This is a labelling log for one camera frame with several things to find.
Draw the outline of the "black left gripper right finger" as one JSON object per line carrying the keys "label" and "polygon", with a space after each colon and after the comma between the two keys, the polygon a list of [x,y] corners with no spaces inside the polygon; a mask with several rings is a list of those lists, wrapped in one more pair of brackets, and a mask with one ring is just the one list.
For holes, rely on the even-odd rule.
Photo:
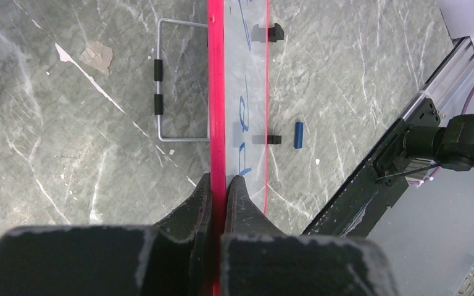
{"label": "black left gripper right finger", "polygon": [[289,236],[252,202],[245,179],[228,190],[220,238],[221,295],[397,295],[375,243],[338,236]]}

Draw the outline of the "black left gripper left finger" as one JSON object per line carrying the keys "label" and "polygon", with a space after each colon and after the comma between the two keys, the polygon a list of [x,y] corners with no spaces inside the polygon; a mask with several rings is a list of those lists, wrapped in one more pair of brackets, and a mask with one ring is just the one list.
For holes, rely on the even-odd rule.
{"label": "black left gripper left finger", "polygon": [[205,174],[156,224],[21,226],[0,238],[0,295],[210,295]]}

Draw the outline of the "blue marker cap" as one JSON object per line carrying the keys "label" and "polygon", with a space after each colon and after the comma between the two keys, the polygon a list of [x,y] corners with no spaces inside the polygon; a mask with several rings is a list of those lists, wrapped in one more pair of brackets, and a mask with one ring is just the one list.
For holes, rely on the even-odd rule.
{"label": "blue marker cap", "polygon": [[294,148],[301,149],[303,145],[304,137],[304,124],[303,122],[296,122],[294,126]]}

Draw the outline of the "pink-framed whiteboard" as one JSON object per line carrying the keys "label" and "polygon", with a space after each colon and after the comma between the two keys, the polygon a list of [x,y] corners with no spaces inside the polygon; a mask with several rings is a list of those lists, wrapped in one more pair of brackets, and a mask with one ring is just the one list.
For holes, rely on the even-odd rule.
{"label": "pink-framed whiteboard", "polygon": [[245,179],[260,211],[267,209],[267,1],[209,1],[208,82],[210,188],[214,235],[222,235],[227,194]]}

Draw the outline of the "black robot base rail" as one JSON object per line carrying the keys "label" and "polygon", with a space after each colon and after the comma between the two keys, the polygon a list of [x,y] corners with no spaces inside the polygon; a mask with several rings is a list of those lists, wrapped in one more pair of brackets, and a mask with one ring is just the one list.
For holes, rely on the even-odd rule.
{"label": "black robot base rail", "polygon": [[305,235],[367,237],[387,209],[408,189],[404,177],[387,183],[376,179],[405,171],[411,160],[402,153],[402,140],[410,126],[440,124],[430,98],[417,101],[408,117],[398,118],[358,164],[330,201],[305,228]]}

